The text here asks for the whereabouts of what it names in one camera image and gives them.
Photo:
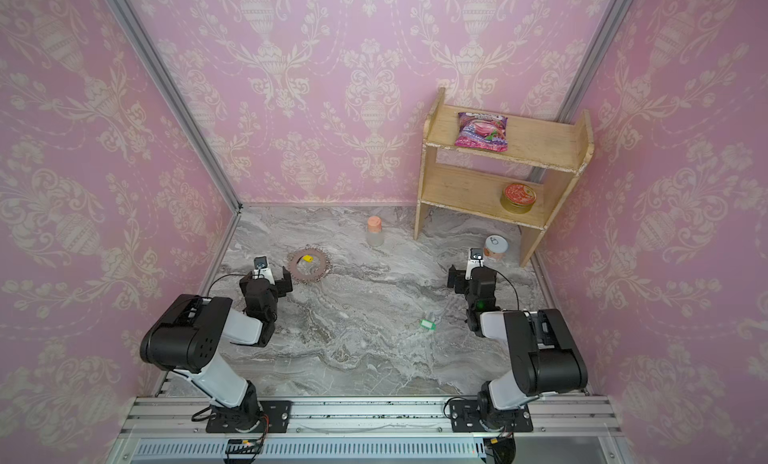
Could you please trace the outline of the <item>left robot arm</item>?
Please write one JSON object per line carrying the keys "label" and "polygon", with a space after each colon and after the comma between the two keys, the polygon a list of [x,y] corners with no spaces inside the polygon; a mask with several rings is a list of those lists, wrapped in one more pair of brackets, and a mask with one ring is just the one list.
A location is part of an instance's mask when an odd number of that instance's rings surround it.
{"label": "left robot arm", "polygon": [[270,433],[287,431],[292,403],[261,402],[256,386],[228,364],[219,352],[225,340],[241,347],[264,348],[276,329],[278,300],[293,291],[288,269],[274,278],[265,257],[240,279],[245,309],[233,300],[191,294],[178,296],[143,337],[143,362],[176,374],[209,399],[207,408],[193,414],[208,433]]}

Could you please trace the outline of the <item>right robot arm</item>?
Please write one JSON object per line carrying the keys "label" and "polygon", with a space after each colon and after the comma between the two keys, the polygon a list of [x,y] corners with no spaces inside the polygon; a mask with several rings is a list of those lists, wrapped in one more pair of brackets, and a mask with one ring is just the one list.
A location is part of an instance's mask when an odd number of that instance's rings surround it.
{"label": "right robot arm", "polygon": [[510,370],[481,386],[477,416],[492,431],[514,432],[525,428],[520,420],[529,403],[585,389],[588,370],[562,313],[501,309],[496,278],[497,272],[488,267],[452,266],[447,287],[465,298],[469,330],[508,348]]}

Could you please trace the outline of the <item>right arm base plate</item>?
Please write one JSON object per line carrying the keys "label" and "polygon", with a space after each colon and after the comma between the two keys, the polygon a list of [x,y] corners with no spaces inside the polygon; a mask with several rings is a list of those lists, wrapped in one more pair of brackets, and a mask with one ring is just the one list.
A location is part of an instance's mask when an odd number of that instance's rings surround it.
{"label": "right arm base plate", "polygon": [[477,399],[451,398],[443,413],[451,421],[454,433],[528,433],[534,430],[529,409],[496,410]]}

